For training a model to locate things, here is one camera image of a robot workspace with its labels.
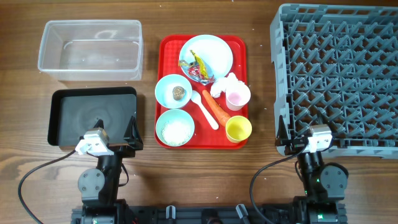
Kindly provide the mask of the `mint green bowl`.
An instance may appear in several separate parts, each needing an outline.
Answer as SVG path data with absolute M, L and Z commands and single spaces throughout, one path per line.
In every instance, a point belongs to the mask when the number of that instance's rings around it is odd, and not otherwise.
M 182 122 L 187 123 L 190 126 L 191 138 L 193 137 L 193 134 L 195 132 L 195 123 L 193 121 L 193 118 L 184 110 L 180 110 L 180 109 L 167 110 L 166 112 L 162 113 L 159 116 L 159 118 L 155 124 L 156 135 L 160 139 L 160 141 L 162 143 L 164 143 L 166 146 L 169 146 L 169 145 L 166 144 L 165 141 L 163 140 L 163 138 L 161 136 L 161 130 L 162 130 L 164 124 L 167 123 L 168 121 L 182 121 Z

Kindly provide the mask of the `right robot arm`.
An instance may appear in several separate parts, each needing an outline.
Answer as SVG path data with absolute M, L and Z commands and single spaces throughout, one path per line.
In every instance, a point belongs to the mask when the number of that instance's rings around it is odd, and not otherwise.
M 331 223 L 348 222 L 345 198 L 348 170 L 340 164 L 324 163 L 322 152 L 332 147 L 333 132 L 323 115 L 307 133 L 290 139 L 283 117 L 279 117 L 277 146 L 285 147 L 286 156 L 295 156 L 296 173 L 303 183 L 304 196 L 294 197 L 291 203 L 278 205 L 273 216 L 277 223 Z

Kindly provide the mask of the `yellow plastic cup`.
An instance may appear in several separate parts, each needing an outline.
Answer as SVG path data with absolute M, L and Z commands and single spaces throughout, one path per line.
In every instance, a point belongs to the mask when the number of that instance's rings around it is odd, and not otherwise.
M 252 124 L 244 116 L 231 117 L 225 126 L 226 137 L 232 143 L 246 140 L 252 133 Z

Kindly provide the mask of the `pink plastic cup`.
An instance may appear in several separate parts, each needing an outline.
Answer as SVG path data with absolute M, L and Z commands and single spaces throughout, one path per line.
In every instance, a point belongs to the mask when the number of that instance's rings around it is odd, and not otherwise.
M 238 111 L 251 99 L 251 91 L 244 83 L 236 83 L 226 89 L 226 105 L 232 111 Z

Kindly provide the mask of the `light blue bowl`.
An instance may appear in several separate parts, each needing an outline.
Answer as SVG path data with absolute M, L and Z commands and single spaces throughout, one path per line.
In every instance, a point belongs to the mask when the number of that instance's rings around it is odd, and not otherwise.
M 173 89 L 175 87 L 182 87 L 185 91 L 181 100 L 175 100 Z M 157 102 L 168 109 L 183 108 L 191 99 L 192 85 L 182 75 L 170 74 L 161 78 L 155 86 L 155 98 Z

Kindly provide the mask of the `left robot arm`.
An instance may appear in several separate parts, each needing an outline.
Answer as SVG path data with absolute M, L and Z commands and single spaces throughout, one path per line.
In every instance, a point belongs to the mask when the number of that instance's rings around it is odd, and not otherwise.
M 132 116 L 123 139 L 124 145 L 110 146 L 109 136 L 104 129 L 103 120 L 83 136 L 75 150 L 79 155 L 89 154 L 98 159 L 93 169 L 84 171 L 78 179 L 78 189 L 83 203 L 81 210 L 72 211 L 72 224 L 133 224 L 138 217 L 124 199 L 118 199 L 121 172 L 126 170 L 124 158 L 134 157 L 136 151 L 143 149 L 136 117 Z

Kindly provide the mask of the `brown food ball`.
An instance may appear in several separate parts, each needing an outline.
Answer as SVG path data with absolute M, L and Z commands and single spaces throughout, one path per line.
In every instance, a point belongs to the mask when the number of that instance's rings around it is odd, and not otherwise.
M 172 90 L 173 99 L 176 101 L 180 101 L 185 96 L 186 91 L 182 86 L 175 86 Z

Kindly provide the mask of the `orange carrot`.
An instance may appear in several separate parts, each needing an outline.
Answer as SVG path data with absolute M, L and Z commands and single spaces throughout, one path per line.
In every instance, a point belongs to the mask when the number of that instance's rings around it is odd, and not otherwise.
M 231 118 L 230 115 L 214 100 L 207 90 L 203 90 L 202 95 L 205 97 L 206 102 L 216 116 L 220 125 L 226 126 L 226 123 Z

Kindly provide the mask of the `snack wrapper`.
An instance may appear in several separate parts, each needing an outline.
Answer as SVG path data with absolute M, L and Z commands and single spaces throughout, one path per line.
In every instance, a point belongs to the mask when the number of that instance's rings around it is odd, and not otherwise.
M 187 62 L 186 60 L 178 61 L 178 65 L 183 73 L 193 81 L 201 83 L 202 85 L 214 83 L 216 78 L 210 66 L 193 50 L 190 50 L 190 53 L 194 57 L 193 62 Z

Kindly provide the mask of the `white rice pile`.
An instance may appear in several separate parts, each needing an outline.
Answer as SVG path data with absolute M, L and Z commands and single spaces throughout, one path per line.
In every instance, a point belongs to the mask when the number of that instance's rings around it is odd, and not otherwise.
M 161 136 L 169 146 L 185 144 L 191 138 L 190 126 L 182 121 L 168 121 L 161 130 Z

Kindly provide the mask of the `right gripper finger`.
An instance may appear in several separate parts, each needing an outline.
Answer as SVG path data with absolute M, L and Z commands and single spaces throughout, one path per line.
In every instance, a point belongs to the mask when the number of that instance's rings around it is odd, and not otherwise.
M 322 114 L 320 111 L 317 113 L 317 123 L 318 123 L 319 125 L 321 125 L 321 124 L 327 125 L 327 126 L 330 128 L 330 130 L 331 130 L 331 135 L 332 135 L 333 137 L 336 137 L 336 136 L 337 136 L 336 129 L 333 127 L 332 123 L 331 123 L 331 122 L 328 120 L 328 118 L 327 118 L 324 114 Z
M 276 146 L 290 146 L 291 142 L 292 142 L 291 139 L 288 137 L 288 132 L 286 130 L 283 116 L 280 115 L 279 122 L 278 122 L 278 130 L 277 130 L 276 139 L 275 139 L 275 145 Z

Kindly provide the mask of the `white tissue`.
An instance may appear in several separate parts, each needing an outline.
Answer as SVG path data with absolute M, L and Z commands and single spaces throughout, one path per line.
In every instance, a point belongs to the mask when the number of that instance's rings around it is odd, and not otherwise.
M 226 92 L 228 88 L 232 88 L 235 85 L 244 84 L 243 81 L 238 80 L 236 75 L 231 72 L 227 77 L 217 78 L 212 84 L 210 89 L 210 95 L 213 98 L 219 98 L 222 92 Z

